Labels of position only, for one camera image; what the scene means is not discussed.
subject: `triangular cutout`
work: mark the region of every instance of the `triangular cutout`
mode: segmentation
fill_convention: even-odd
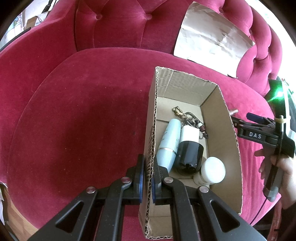
[[[67,233],[72,233],[83,205],[84,203],[80,201],[75,206],[73,206],[56,222],[56,227],[58,229],[64,230]]]
[[[227,233],[239,227],[239,222],[234,219],[219,203],[211,202],[212,208],[216,214],[222,232]]]

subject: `red velvet sofa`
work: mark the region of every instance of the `red velvet sofa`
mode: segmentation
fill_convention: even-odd
[[[148,91],[156,66],[217,83],[237,117],[273,117],[263,96],[276,78],[281,43],[244,0],[198,0],[256,44],[238,79],[172,55],[190,0],[60,0],[44,23],[0,53],[0,181],[20,213],[40,228],[86,187],[124,176],[143,152]],[[264,196],[261,146],[239,139],[241,216]],[[274,205],[266,203],[257,221]],[[144,239],[137,207],[125,212],[123,240]]]

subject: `human hand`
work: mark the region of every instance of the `human hand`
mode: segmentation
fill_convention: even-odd
[[[265,178],[265,163],[270,161],[273,165],[276,164],[277,156],[271,155],[272,151],[268,148],[263,148],[254,152],[255,156],[264,156],[259,172],[261,179]],[[287,155],[280,155],[277,167],[284,171],[282,184],[279,190],[281,194],[281,202],[283,209],[287,209],[296,202],[296,160]]]

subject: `light blue bottle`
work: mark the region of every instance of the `light blue bottle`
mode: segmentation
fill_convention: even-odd
[[[181,122],[171,119],[163,138],[161,139],[156,158],[159,166],[165,167],[170,172],[178,150],[181,132]]]

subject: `sofa button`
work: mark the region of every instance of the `sofa button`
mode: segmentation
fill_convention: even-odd
[[[152,18],[152,15],[151,14],[146,14],[145,15],[145,19],[150,20],[151,18]]]
[[[103,17],[102,14],[98,14],[98,15],[96,16],[96,19],[97,19],[97,20],[100,20],[102,17]]]

